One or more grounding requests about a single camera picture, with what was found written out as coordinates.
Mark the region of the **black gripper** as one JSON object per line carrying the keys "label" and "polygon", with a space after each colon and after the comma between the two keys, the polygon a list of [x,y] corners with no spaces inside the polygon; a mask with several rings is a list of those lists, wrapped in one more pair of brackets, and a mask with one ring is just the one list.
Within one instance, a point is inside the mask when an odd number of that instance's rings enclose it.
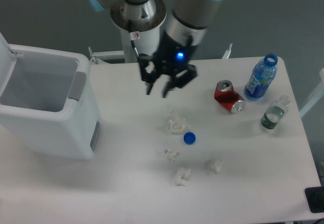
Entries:
{"label": "black gripper", "polygon": [[184,44],[181,44],[163,32],[158,48],[152,55],[139,54],[141,80],[146,84],[147,95],[162,74],[170,76],[163,89],[163,98],[175,87],[182,88],[197,76],[195,66],[188,64],[196,49],[193,42],[191,34],[186,35]]}

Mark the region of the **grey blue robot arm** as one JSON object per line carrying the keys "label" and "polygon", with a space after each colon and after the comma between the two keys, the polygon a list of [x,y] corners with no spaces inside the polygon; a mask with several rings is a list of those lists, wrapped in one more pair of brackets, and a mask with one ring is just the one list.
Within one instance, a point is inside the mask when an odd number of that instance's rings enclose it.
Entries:
{"label": "grey blue robot arm", "polygon": [[[166,97],[169,91],[186,86],[196,77],[196,67],[190,60],[223,0],[176,0],[170,17],[166,16],[162,0],[92,1],[100,10],[109,9],[114,23],[127,31],[147,93],[161,75],[169,77],[162,92]],[[152,55],[140,53],[135,34],[152,30],[161,23],[166,26],[157,50]]]}

